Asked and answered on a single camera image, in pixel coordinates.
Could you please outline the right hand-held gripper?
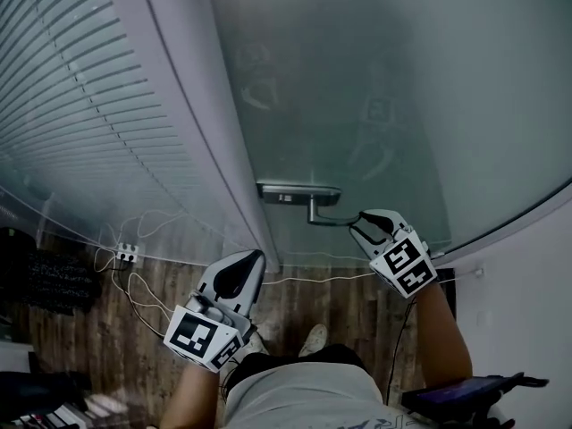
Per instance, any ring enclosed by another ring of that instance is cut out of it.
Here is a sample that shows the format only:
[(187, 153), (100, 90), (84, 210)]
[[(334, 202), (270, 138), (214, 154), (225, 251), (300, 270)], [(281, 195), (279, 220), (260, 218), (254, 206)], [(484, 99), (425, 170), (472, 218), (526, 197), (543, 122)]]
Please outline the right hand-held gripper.
[(380, 228), (382, 236), (372, 238), (354, 224), (349, 227), (351, 237), (370, 259), (370, 268), (404, 299), (436, 281), (428, 247), (401, 214), (368, 209), (359, 217)]

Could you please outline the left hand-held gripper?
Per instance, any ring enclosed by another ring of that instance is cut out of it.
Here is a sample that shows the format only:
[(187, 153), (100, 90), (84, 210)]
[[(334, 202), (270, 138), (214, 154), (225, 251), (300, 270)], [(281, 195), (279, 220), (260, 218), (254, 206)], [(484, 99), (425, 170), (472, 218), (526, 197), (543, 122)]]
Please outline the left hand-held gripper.
[(203, 272), (197, 291), (178, 305), (164, 335), (164, 345), (213, 373), (220, 372), (257, 330), (247, 317), (265, 276), (259, 249), (228, 255)]

